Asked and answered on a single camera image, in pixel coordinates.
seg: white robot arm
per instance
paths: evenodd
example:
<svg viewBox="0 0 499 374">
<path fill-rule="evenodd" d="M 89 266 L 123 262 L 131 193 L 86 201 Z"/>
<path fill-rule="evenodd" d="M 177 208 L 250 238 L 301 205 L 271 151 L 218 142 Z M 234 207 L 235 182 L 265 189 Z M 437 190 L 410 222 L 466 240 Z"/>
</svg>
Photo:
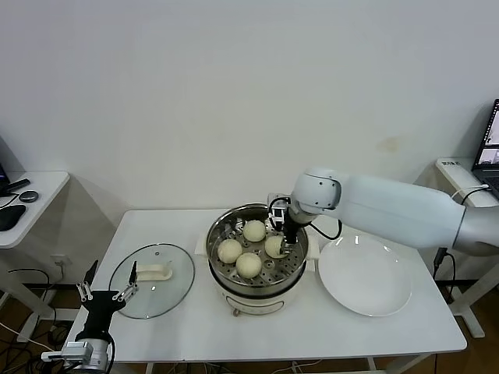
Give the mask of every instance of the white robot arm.
<svg viewBox="0 0 499 374">
<path fill-rule="evenodd" d="M 275 206 L 285 208 L 282 226 L 290 244 L 296 228 L 323 214 L 413 248 L 499 254 L 499 206 L 465 207 L 442 191 L 417 185 L 309 168 L 298 177 L 287 206 L 281 201 Z"/>
</svg>

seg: laptop screen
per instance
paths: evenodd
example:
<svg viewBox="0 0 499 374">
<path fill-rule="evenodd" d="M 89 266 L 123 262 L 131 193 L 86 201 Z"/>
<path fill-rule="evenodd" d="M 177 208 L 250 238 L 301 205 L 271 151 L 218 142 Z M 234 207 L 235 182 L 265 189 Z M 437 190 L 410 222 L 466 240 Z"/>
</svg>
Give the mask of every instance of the laptop screen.
<svg viewBox="0 0 499 374">
<path fill-rule="evenodd" d="M 499 166 L 499 99 L 494 102 L 494 108 L 482 143 L 476 155 L 474 168 L 497 168 Z"/>
</svg>

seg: desk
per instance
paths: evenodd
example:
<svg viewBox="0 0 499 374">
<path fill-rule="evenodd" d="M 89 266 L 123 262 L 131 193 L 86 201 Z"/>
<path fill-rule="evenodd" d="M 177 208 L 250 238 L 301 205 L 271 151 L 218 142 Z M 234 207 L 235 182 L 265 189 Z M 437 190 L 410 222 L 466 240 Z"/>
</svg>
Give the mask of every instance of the desk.
<svg viewBox="0 0 499 374">
<path fill-rule="evenodd" d="M 18 199 L 12 202 L 12 205 L 24 204 L 27 209 L 16 226 L 8 231 L 0 232 L 0 249 L 9 249 L 21 243 L 38 218 L 40 218 L 45 209 L 47 209 L 52 200 L 67 183 L 69 175 L 65 171 L 32 171 L 9 173 L 9 178 L 12 182 L 25 178 L 31 181 L 31 184 L 16 190 L 15 193 L 32 189 L 37 191 L 40 197 L 37 201 L 29 204 L 21 203 Z M 0 206 L 7 203 L 10 199 L 11 197 L 0 198 Z"/>
<path fill-rule="evenodd" d="M 471 158 L 440 158 L 437 160 L 437 169 L 456 189 L 464 189 L 473 185 L 480 185 L 481 182 L 471 173 L 473 159 Z M 464 197 L 469 190 L 461 192 Z M 497 199 L 487 191 L 473 193 L 467 200 L 466 205 L 470 206 L 496 206 L 499 205 Z M 499 264 L 494 266 L 485 275 L 483 275 L 472 287 L 464 294 L 457 287 L 452 291 L 450 308 L 454 316 L 461 316 L 469 332 L 473 337 L 485 337 L 478 319 L 476 319 L 471 305 L 482 298 L 488 291 L 499 284 Z"/>
<path fill-rule="evenodd" d="M 26 187 L 15 191 L 15 193 L 21 193 L 29 189 L 35 190 L 40 194 L 37 201 L 26 205 L 26 212 L 19 219 L 16 226 L 8 231 L 0 232 L 0 249 L 10 249 L 18 245 L 33 225 L 37 222 L 38 218 L 47 209 L 52 200 L 61 191 L 62 187 L 69 180 L 69 175 L 65 171 L 33 171 L 33 172 L 20 172 L 20 173 L 9 173 L 9 178 L 11 181 L 16 182 L 20 179 L 28 178 L 31 181 Z M 7 203 L 11 197 L 0 198 L 0 205 Z M 19 200 L 14 200 L 12 204 L 23 204 Z M 21 334 L 29 337 L 31 331 L 34 330 L 36 326 L 36 321 L 38 316 L 43 316 L 42 319 L 51 319 L 54 311 L 48 306 L 47 302 L 53 297 L 54 291 L 46 295 L 45 302 L 41 301 L 33 292 L 23 286 L 19 281 L 15 273 L 8 273 L 9 268 L 0 263 L 0 278 L 2 282 L 0 283 L 0 289 L 2 289 L 5 294 L 0 298 L 0 308 L 5 303 L 8 297 L 13 296 L 18 299 L 24 305 L 29 307 L 34 314 L 27 320 Z M 72 313 L 67 313 L 66 310 L 61 310 L 61 313 L 57 313 L 59 320 L 73 320 L 71 318 Z"/>
<path fill-rule="evenodd" d="M 388 241 L 384 242 L 406 264 L 413 285 L 408 305 L 393 316 L 373 318 L 351 312 L 327 293 L 313 271 L 306 271 L 296 286 L 300 287 L 296 299 L 285 309 L 266 316 L 232 316 L 232 309 L 214 286 L 207 259 L 193 255 L 200 233 L 206 232 L 223 212 L 152 210 L 124 215 L 98 268 L 93 289 L 108 289 L 114 269 L 127 255 L 159 242 L 176 244 L 189 252 L 196 278 L 183 302 L 163 316 L 137 320 L 114 315 L 110 333 L 116 342 L 117 362 L 317 358 L 370 358 L 372 362 L 377 356 L 417 356 L 395 360 L 391 372 L 396 373 L 431 353 L 466 347 L 419 253 Z M 87 311 L 81 309 L 69 340 L 82 330 L 86 317 Z"/>
</svg>

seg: small white dish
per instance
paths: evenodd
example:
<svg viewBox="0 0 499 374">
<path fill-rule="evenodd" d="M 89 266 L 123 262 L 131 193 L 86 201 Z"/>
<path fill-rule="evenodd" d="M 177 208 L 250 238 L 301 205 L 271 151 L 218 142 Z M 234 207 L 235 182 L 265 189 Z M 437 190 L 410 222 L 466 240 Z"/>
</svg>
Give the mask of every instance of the small white dish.
<svg viewBox="0 0 499 374">
<path fill-rule="evenodd" d="M 319 275 L 346 308 L 365 316 L 389 316 L 411 298 L 412 282 L 398 256 L 365 235 L 348 235 L 324 246 Z"/>
</svg>

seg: laptop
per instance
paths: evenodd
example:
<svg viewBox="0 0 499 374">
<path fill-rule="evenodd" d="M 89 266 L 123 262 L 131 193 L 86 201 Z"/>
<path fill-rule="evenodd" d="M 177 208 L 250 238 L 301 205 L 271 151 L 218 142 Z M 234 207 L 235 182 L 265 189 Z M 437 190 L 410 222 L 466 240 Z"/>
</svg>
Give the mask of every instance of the laptop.
<svg viewBox="0 0 499 374">
<path fill-rule="evenodd" d="M 499 99 L 494 102 L 472 173 L 499 199 Z"/>
</svg>

